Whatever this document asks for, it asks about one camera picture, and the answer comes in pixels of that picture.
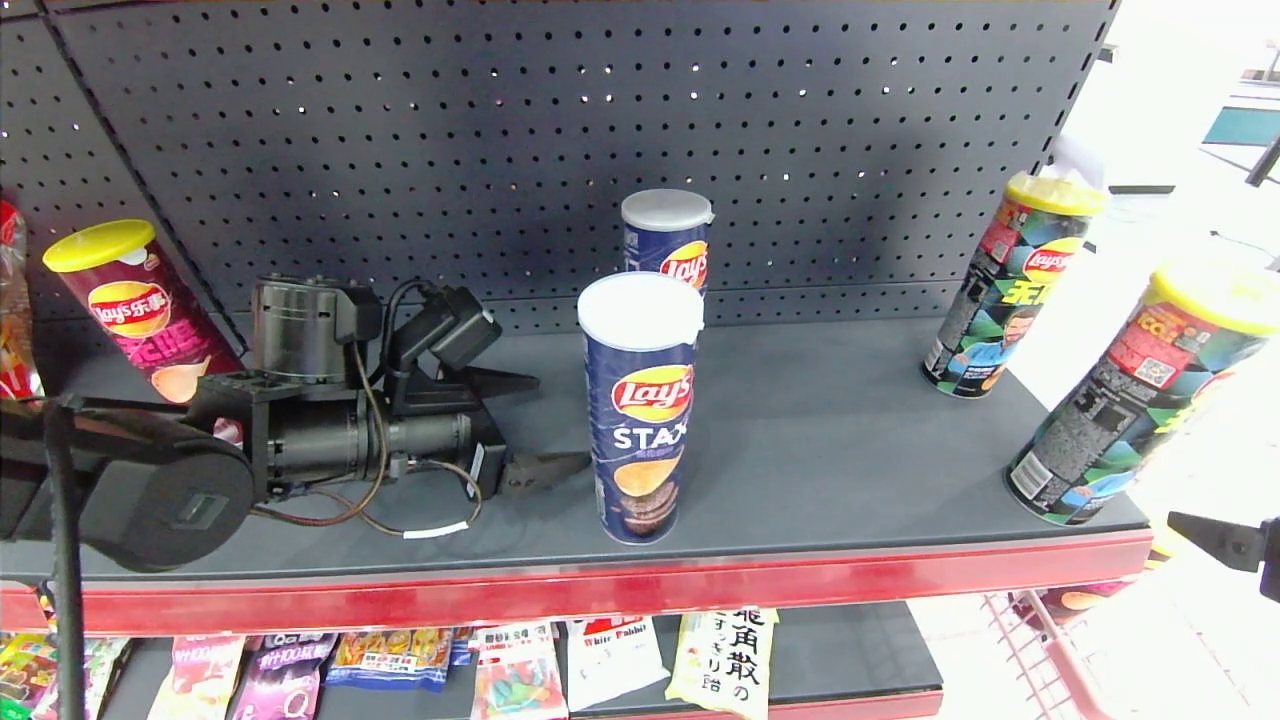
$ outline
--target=robotic arm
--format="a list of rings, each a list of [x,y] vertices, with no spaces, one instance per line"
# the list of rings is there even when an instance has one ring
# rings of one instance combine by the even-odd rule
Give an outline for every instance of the robotic arm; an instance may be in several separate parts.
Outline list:
[[[371,495],[444,462],[463,470],[479,503],[590,464],[586,452],[511,454],[484,401],[535,389],[538,379],[468,365],[502,328],[465,288],[406,287],[424,305],[393,331],[404,287],[384,318],[367,286],[264,277],[253,295],[255,369],[202,377],[184,418],[166,405],[83,401],[69,438],[82,541],[127,569],[169,570],[220,547],[259,503],[320,482],[372,480]],[[379,336],[381,366],[370,377],[365,357]],[[428,352],[439,361],[433,375],[419,365]],[[243,450],[212,437],[223,418],[239,424]],[[0,455],[0,539],[47,539],[38,414],[5,404]]]

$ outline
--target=lower shelf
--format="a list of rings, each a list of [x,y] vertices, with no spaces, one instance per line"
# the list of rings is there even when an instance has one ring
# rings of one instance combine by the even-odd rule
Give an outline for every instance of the lower shelf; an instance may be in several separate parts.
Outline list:
[[[794,609],[782,611],[771,664],[771,717],[829,716],[872,720],[934,715],[942,678],[904,602]],[[671,667],[680,619],[655,621],[662,657]],[[572,678],[561,673],[568,692]],[[169,642],[145,641],[134,651],[104,720],[140,720],[169,670]],[[372,692],[326,688],[316,720],[417,717],[466,720],[475,688],[474,667],[454,667],[443,693]],[[663,698],[666,683],[628,693],[575,717],[700,719],[724,716]]]

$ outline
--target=qr code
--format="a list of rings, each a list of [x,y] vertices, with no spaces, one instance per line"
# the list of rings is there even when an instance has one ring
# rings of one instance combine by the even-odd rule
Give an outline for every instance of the qr code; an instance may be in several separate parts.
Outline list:
[[[1164,389],[1169,384],[1169,380],[1172,379],[1174,372],[1175,368],[1172,365],[1166,365],[1155,357],[1147,357],[1134,370],[1133,377]]]

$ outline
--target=cable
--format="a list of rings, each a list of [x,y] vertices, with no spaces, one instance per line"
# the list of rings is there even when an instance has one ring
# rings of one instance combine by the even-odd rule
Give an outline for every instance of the cable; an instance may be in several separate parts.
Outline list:
[[[404,300],[404,295],[415,287],[424,290],[434,286],[421,278],[410,278],[396,286],[390,297],[387,299],[387,309],[383,310],[383,338],[379,346],[378,368],[370,375],[370,383],[376,383],[387,373],[387,356],[392,352],[392,333],[396,329],[396,315],[399,313],[399,305]]]
[[[58,716],[84,720],[84,610],[81,594],[79,502],[73,477],[72,420],[63,400],[45,406],[45,457],[54,492],[54,611],[58,619]]]
[[[292,523],[294,525],[303,525],[307,528],[328,528],[330,525],[337,525],[338,523],[346,523],[361,511],[374,500],[378,491],[383,487],[383,479],[387,477],[387,462],[390,460],[390,438],[387,433],[387,421],[383,419],[383,410],[379,407],[378,396],[374,395],[374,388],[369,384],[369,377],[365,373],[365,360],[360,356],[360,350],[355,343],[348,346],[351,354],[356,360],[356,369],[360,372],[360,380],[364,384],[365,395],[369,397],[369,411],[374,418],[374,428],[378,433],[378,474],[374,475],[374,482],[369,487],[369,492],[365,493],[355,505],[352,505],[346,512],[338,515],[337,518],[303,518],[301,515],[291,515],[288,512],[282,512],[279,510],[271,510],[270,507],[257,506],[250,510],[251,515],[259,515],[264,518],[271,518],[274,520],[280,520],[283,523]]]
[[[467,473],[466,470],[463,470],[462,468],[458,468],[453,462],[444,462],[443,460],[426,460],[426,464],[435,465],[436,468],[440,468],[442,470],[448,470],[448,471],[453,473],[454,475],[457,475],[458,478],[461,478],[465,483],[467,483],[467,487],[471,488],[471,492],[475,493],[475,498],[476,498],[475,506],[471,509],[471,518],[468,518],[463,523],[454,523],[452,525],[444,525],[442,528],[434,528],[434,529],[429,529],[429,530],[401,530],[399,528],[393,528],[390,525],[380,523],[372,515],[370,515],[367,510],[361,510],[360,511],[360,519],[364,520],[365,523],[367,523],[369,527],[374,528],[375,530],[378,530],[380,533],[384,533],[384,534],[388,534],[388,536],[393,536],[393,537],[398,537],[398,538],[404,538],[404,539],[422,539],[422,538],[428,538],[428,537],[447,536],[447,534],[452,534],[452,533],[457,533],[457,532],[465,530],[465,529],[470,528],[471,525],[474,525],[475,521],[476,521],[476,518],[480,516],[480,509],[484,506],[484,497],[480,495],[480,483],[477,483],[476,479],[474,477],[471,477],[471,473]],[[334,502],[338,502],[339,505],[346,505],[348,510],[356,506],[355,502],[352,502],[351,500],[348,500],[348,498],[346,498],[346,497],[343,497],[343,496],[340,496],[340,495],[338,495],[335,492],[329,492],[329,491],[324,491],[324,489],[316,489],[316,491],[311,491],[311,492],[315,493],[315,495],[323,495],[323,496],[333,500]]]

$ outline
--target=pink snack package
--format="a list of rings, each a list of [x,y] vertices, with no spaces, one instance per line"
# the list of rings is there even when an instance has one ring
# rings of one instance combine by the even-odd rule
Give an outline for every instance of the pink snack package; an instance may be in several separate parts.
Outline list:
[[[244,635],[173,639],[173,667],[160,684],[147,720],[224,720],[236,692]]]
[[[320,665],[337,633],[264,635],[250,660],[244,691],[232,720],[311,720],[320,693]]]

